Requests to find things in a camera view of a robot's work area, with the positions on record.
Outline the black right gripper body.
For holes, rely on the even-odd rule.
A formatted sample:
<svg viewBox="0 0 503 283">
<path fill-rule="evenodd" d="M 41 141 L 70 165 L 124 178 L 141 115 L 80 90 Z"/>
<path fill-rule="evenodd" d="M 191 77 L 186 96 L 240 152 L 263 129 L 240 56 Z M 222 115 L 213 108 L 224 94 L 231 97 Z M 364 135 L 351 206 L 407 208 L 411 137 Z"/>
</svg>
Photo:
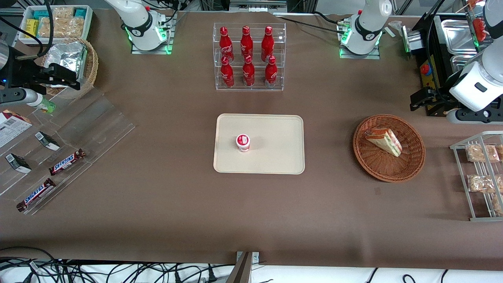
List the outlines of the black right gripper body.
<svg viewBox="0 0 503 283">
<path fill-rule="evenodd" d="M 43 72 L 32 59 L 18 60 L 23 52 L 11 46 L 2 46 L 0 51 L 0 82 L 2 86 L 22 87 L 25 84 L 34 85 L 47 83 L 49 76 Z"/>
</svg>

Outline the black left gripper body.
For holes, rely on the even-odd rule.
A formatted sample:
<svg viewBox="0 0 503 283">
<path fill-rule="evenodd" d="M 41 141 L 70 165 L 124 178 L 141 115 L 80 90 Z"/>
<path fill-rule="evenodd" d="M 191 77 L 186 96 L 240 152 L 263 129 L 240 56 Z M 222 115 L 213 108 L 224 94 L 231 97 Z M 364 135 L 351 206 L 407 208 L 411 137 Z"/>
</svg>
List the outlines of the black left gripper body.
<svg viewBox="0 0 503 283">
<path fill-rule="evenodd" d="M 442 87 L 435 95 L 432 106 L 432 116 L 447 116 L 458 110 L 458 101 L 449 93 L 449 89 Z"/>
</svg>

